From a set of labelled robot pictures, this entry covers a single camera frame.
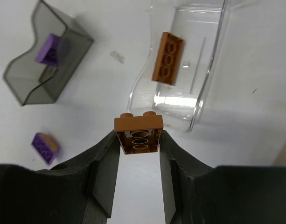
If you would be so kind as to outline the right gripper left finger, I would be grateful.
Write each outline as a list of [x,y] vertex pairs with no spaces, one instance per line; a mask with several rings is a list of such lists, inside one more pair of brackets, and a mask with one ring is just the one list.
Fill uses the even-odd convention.
[[105,224],[119,156],[119,140],[110,132],[51,169],[0,164],[0,224]]

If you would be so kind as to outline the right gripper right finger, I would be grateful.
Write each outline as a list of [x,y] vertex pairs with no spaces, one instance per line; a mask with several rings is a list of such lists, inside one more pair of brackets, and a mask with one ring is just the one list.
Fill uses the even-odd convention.
[[286,224],[286,167],[212,168],[164,131],[160,171],[167,224]]

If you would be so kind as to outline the purple lego brick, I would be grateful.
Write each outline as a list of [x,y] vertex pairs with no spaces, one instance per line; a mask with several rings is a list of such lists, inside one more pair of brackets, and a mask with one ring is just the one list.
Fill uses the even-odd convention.
[[43,158],[47,165],[51,165],[54,159],[60,152],[60,145],[57,141],[46,133],[36,133],[31,145],[37,151],[37,153]]

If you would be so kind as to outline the small orange lego brick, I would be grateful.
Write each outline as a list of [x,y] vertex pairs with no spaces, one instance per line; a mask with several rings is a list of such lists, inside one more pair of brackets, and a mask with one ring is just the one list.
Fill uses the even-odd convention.
[[153,111],[142,116],[123,113],[114,119],[114,132],[125,155],[158,152],[163,127],[163,117]]

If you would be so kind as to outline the thin purple lego plate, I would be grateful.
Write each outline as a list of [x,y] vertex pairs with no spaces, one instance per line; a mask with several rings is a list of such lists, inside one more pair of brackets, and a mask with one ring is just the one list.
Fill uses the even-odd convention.
[[50,33],[38,51],[35,61],[47,66],[58,67],[70,48],[69,41]]

